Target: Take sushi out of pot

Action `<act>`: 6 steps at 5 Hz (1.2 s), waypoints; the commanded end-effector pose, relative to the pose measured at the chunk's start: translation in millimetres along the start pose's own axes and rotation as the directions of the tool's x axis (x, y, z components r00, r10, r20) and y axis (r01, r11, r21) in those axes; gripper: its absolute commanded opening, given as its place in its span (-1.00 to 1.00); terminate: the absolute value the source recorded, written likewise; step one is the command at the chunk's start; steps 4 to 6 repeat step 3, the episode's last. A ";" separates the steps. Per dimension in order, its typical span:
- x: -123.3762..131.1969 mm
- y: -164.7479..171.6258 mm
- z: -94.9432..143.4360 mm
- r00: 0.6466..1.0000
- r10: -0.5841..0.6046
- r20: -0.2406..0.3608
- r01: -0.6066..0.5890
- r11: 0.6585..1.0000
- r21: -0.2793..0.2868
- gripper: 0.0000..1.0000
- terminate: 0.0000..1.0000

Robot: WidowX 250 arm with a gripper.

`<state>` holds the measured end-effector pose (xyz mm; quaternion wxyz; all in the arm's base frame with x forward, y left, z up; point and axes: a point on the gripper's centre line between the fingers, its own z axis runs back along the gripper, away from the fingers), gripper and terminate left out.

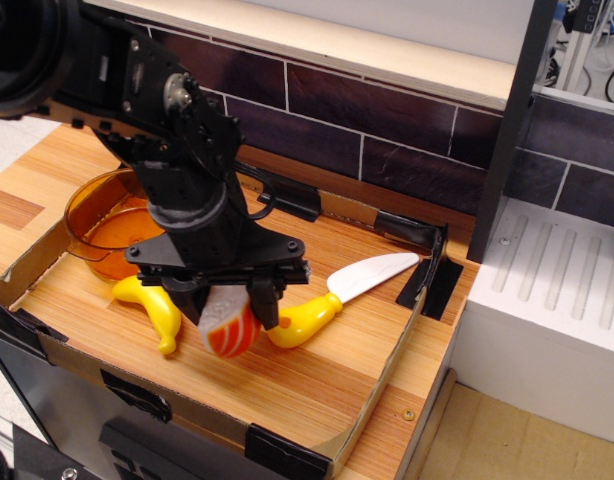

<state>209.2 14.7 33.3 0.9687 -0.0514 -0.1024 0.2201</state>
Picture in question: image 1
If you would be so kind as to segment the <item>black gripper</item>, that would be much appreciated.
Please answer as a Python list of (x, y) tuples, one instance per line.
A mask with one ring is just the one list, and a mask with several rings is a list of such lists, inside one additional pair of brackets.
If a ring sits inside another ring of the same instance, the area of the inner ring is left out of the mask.
[(162, 232), (129, 246), (126, 260), (160, 284), (194, 325), (211, 287), (246, 285), (265, 330), (279, 325), (278, 302), (289, 285), (309, 282), (303, 241), (258, 224), (238, 209), (151, 209)]

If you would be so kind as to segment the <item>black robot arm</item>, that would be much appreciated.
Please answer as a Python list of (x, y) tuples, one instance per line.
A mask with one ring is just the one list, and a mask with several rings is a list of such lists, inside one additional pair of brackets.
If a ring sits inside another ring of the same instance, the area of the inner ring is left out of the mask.
[(141, 281), (199, 320), (213, 286), (242, 285), (266, 329), (309, 269), (299, 239), (260, 225), (238, 181), (238, 121), (177, 56), (81, 1), (0, 1), (0, 119), (89, 128), (131, 168), (160, 234), (127, 249)]

